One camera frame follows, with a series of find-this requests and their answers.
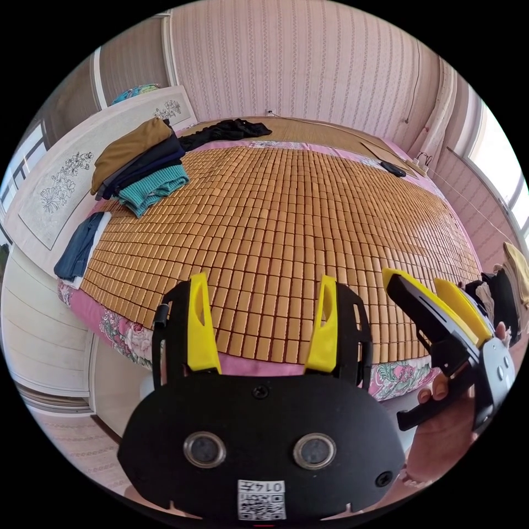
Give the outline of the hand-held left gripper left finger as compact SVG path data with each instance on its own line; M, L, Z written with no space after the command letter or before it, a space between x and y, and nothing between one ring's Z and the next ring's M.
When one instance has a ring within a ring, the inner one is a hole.
M207 276L203 272L190 278L188 367L193 372L222 371L210 311Z

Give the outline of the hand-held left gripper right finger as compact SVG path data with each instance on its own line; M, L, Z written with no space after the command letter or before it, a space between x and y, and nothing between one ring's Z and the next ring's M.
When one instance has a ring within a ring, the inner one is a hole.
M330 374L337 365L337 282L323 276L304 373Z

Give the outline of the person's right hand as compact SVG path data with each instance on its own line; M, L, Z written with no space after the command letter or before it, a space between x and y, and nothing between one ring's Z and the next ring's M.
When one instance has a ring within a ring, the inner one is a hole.
M420 489L446 474L477 438L473 423L474 396L467 390L440 414L417 427L401 482Z

